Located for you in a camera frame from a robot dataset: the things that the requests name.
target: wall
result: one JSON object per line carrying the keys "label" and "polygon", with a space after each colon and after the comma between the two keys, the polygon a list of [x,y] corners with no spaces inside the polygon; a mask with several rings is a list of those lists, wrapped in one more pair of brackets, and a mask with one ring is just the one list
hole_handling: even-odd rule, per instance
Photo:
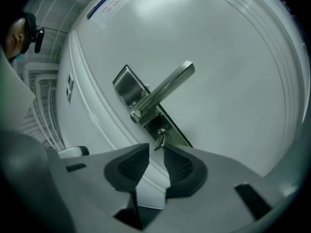
{"label": "wall", "polygon": [[299,138],[292,144],[275,168],[266,176],[277,184],[285,196],[297,191],[310,169],[311,100]]}
{"label": "wall", "polygon": [[[45,36],[43,39],[40,53],[34,52],[34,44],[31,44],[28,51],[13,61],[13,67],[22,78],[24,65],[28,62],[41,63],[59,63],[60,51],[64,40],[72,24],[77,19],[80,12],[88,5],[91,0],[29,0],[23,10],[31,12],[36,16],[36,24],[38,27],[45,28]],[[34,80],[36,75],[46,73],[46,71],[36,71],[30,74],[30,88],[34,90]],[[48,82],[41,82],[41,98],[43,100],[44,112],[51,127],[48,117]],[[54,91],[51,93],[51,110],[53,121],[57,129],[57,118],[54,109]],[[49,146],[43,133],[40,131],[31,111],[28,112],[24,119],[20,131],[36,138],[42,144]]]}

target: person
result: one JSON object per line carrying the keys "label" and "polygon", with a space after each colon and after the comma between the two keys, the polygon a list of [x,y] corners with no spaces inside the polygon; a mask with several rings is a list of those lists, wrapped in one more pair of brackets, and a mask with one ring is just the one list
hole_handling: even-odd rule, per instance
{"label": "person", "polygon": [[34,14],[20,11],[11,24],[2,47],[5,56],[12,61],[20,53],[25,53],[36,38],[36,18]]}

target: door handle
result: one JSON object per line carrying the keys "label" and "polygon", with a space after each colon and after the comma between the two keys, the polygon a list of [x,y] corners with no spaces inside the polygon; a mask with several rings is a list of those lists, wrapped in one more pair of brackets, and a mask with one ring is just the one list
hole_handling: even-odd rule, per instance
{"label": "door handle", "polygon": [[131,110],[130,117],[138,123],[141,118],[148,117],[148,113],[161,103],[169,94],[178,88],[195,72],[194,65],[185,61],[179,68],[170,74],[152,93],[142,98]]}

